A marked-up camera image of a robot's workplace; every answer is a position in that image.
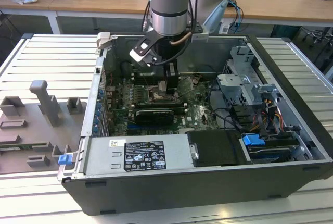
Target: motherboard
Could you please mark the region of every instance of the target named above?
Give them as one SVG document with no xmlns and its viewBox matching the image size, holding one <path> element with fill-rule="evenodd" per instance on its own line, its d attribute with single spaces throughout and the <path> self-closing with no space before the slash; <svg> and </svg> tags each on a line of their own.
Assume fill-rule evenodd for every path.
<svg viewBox="0 0 333 224">
<path fill-rule="evenodd" d="M 185 134 L 191 130 L 218 129 L 207 103 L 211 81 L 200 76 L 181 77 L 174 94 L 165 84 L 136 85 L 114 78 L 107 91 L 107 116 L 111 136 Z"/>
</svg>

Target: blue cable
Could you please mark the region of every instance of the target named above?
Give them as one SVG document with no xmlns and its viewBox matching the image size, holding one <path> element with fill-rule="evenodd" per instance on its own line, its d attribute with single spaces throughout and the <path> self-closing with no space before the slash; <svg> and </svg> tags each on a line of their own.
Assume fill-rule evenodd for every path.
<svg viewBox="0 0 333 224">
<path fill-rule="evenodd" d="M 234 4 L 233 2 L 231 2 L 231 0 L 228 0 L 229 1 L 229 3 L 232 5 L 232 6 L 234 6 L 235 7 L 235 9 L 237 10 L 237 12 L 238 12 L 238 15 L 239 15 L 239 21 L 238 21 L 238 26 L 237 26 L 237 28 L 236 28 L 236 30 L 235 30 L 235 34 L 236 34 L 236 32 L 238 31 L 238 29 L 239 29 L 239 27 L 240 27 L 240 22 L 241 22 L 241 12 L 240 12 L 240 10 L 239 10 L 239 7 L 236 5 L 236 4 Z"/>
</svg>

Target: floor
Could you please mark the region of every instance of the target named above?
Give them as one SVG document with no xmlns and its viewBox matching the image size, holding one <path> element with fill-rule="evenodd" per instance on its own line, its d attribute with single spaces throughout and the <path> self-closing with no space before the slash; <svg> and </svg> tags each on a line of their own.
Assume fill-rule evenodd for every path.
<svg viewBox="0 0 333 224">
<path fill-rule="evenodd" d="M 39 34 L 52 33 L 46 17 L 22 15 L 10 15 L 8 17 L 20 32 Z M 98 18 L 97 22 L 99 29 L 94 30 L 91 18 L 60 17 L 60 24 L 63 28 L 64 34 L 97 34 L 100 31 L 111 31 L 117 33 L 140 32 L 140 19 Z M 308 27 L 307 29 L 314 30 L 316 28 Z M 272 30 L 272 25 L 243 24 L 240 27 L 239 32 L 242 34 L 254 34 L 255 36 L 269 37 Z M 293 39 L 293 42 L 311 61 L 314 61 L 323 49 L 324 44 L 318 43 L 313 48 L 309 48 L 313 40 L 311 38 L 307 38 L 307 40 L 303 42 L 302 39 L 304 36 L 305 33 L 300 30 L 297 36 Z M 20 34 L 16 32 L 12 25 L 5 19 L 0 25 L 0 63 L 7 58 L 16 44 L 16 41 L 8 38 L 12 38 L 17 41 L 20 39 Z M 315 64 L 320 67 L 322 61 L 331 54 L 332 48 L 328 52 L 323 51 Z"/>
</svg>

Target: blue clip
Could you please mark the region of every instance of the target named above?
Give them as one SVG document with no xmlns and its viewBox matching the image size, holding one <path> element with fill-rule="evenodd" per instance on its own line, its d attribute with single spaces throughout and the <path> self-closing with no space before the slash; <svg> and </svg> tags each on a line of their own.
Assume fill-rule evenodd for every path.
<svg viewBox="0 0 333 224">
<path fill-rule="evenodd" d="M 58 164 L 59 165 L 71 165 L 72 164 L 73 155 L 60 155 Z"/>
<path fill-rule="evenodd" d="M 243 138 L 245 145 L 265 145 L 266 142 L 258 134 L 247 134 Z"/>
</svg>

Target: warning label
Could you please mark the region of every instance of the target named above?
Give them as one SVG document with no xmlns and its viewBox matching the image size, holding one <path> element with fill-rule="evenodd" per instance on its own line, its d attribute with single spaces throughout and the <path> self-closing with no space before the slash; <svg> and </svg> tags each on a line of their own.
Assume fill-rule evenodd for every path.
<svg viewBox="0 0 333 224">
<path fill-rule="evenodd" d="M 124 160 L 126 172 L 167 169 L 162 141 L 126 142 Z"/>
</svg>

